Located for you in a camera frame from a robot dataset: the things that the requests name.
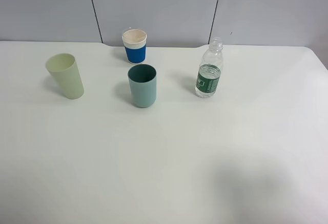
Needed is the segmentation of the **teal plastic cup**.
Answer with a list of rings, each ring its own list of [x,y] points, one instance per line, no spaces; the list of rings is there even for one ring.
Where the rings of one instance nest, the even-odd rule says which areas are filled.
[[[128,71],[132,101],[135,106],[148,108],[156,101],[156,69],[147,64],[135,65]]]

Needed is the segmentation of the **clear bottle green label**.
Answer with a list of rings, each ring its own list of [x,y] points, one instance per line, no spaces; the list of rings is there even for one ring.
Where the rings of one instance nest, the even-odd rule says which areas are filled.
[[[203,54],[195,85],[195,93],[200,98],[212,97],[219,83],[223,69],[223,41],[214,37]]]

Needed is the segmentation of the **blue sleeved paper cup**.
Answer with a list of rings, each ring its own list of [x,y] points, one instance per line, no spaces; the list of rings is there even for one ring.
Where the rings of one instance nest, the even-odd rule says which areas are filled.
[[[147,34],[140,29],[128,28],[122,33],[128,61],[138,65],[146,59]]]

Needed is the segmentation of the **pale green plastic cup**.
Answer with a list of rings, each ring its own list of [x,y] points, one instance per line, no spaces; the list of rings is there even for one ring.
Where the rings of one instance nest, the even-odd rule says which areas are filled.
[[[84,87],[73,55],[69,53],[57,54],[47,60],[45,67],[66,98],[78,99],[82,97]]]

